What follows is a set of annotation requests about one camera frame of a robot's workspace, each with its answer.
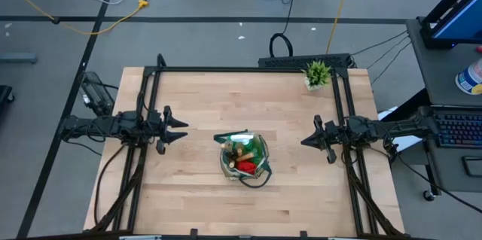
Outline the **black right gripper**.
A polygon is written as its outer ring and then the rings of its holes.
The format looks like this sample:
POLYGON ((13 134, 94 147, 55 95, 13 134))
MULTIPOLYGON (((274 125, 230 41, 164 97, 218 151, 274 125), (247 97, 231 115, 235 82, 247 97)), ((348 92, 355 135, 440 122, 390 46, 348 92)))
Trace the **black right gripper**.
POLYGON ((322 122, 320 115, 315 115, 313 120, 315 131, 309 137, 301 141, 303 146, 315 147, 327 152, 329 164, 335 163, 337 155, 332 149, 333 144, 344 144, 348 142, 346 132, 343 127, 337 126, 333 121, 322 122))

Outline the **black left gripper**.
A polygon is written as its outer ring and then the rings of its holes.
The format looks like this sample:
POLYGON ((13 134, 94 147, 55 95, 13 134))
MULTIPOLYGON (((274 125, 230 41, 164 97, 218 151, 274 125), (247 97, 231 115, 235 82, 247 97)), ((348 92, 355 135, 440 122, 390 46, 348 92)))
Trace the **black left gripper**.
POLYGON ((165 154, 167 144, 171 144, 188 135, 186 132, 168 131, 168 126, 171 126, 172 128, 189 126, 188 123, 175 119, 171 114, 171 108, 168 105, 164 107, 163 113, 160 113, 155 109, 148 112, 148 126, 151 130, 151 135, 159 138, 156 144, 156 151, 160 155, 165 154))

